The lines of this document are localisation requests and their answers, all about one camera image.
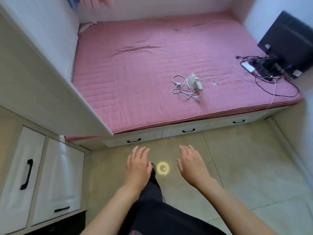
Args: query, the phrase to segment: yellow circle on floor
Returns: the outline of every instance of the yellow circle on floor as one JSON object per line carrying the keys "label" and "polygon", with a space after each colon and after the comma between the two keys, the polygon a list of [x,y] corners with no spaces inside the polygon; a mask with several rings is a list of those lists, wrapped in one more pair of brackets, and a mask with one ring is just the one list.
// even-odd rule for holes
{"label": "yellow circle on floor", "polygon": [[159,162],[156,169],[160,175],[167,175],[170,172],[170,165],[167,162]]}

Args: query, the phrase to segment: pink mattress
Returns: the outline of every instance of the pink mattress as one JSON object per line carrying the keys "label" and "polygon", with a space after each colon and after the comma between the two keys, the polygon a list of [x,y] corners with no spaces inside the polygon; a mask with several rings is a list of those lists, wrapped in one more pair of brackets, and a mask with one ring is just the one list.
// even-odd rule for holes
{"label": "pink mattress", "polygon": [[[264,53],[229,13],[102,22],[79,35],[72,83],[113,133],[266,109],[272,96],[240,78],[234,65],[254,80],[236,55]],[[172,93],[172,76],[191,73],[204,88],[198,101]],[[277,83],[276,94],[296,93]],[[271,108],[301,98],[275,96]]]}

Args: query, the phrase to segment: black monitor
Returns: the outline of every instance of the black monitor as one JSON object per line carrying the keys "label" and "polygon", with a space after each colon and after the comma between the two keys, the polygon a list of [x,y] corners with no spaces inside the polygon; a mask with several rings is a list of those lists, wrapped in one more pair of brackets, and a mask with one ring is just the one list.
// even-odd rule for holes
{"label": "black monitor", "polygon": [[270,58],[254,63],[262,76],[277,75],[278,64],[293,78],[313,66],[313,29],[283,11],[258,43]]}

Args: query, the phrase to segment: cabinet door handle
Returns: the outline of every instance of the cabinet door handle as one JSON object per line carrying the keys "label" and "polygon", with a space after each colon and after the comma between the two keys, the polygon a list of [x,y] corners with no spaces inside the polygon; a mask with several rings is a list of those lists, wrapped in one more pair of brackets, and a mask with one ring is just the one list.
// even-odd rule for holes
{"label": "cabinet door handle", "polygon": [[185,131],[185,130],[183,130],[182,132],[183,133],[189,133],[189,132],[193,132],[193,131],[195,131],[196,129],[195,128],[193,128],[193,130],[190,130],[190,131]]}
{"label": "cabinet door handle", "polygon": [[139,141],[141,141],[141,138],[139,138],[139,139],[136,140],[136,141],[129,141],[129,140],[127,140],[128,143],[131,143],[131,142],[139,142]]}
{"label": "cabinet door handle", "polygon": [[57,212],[60,212],[62,210],[66,210],[66,209],[69,209],[69,208],[70,208],[70,206],[62,208],[62,209],[56,209],[54,212],[57,213]]}
{"label": "cabinet door handle", "polygon": [[245,122],[246,120],[242,120],[242,121],[240,121],[240,122],[236,122],[236,121],[233,121],[233,124],[239,124],[239,123],[243,123],[243,122]]}
{"label": "cabinet door handle", "polygon": [[27,174],[27,179],[26,179],[25,184],[23,184],[23,185],[21,186],[21,190],[26,189],[26,187],[27,187],[27,185],[28,185],[30,173],[31,173],[32,167],[33,167],[33,159],[29,159],[29,160],[27,161],[27,164],[29,164],[29,170],[28,170],[28,174]]}

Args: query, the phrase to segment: hand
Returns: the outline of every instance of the hand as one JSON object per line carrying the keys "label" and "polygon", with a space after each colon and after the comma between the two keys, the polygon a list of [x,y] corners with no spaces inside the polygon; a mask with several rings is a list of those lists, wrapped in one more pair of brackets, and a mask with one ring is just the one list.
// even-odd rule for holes
{"label": "hand", "polygon": [[198,190],[202,185],[206,185],[209,181],[214,180],[200,154],[191,145],[189,147],[179,146],[182,160],[177,159],[177,165],[182,177],[193,187]]}
{"label": "hand", "polygon": [[146,147],[139,148],[136,146],[127,159],[124,187],[138,196],[147,185],[152,171],[151,162],[147,162],[149,150]]}

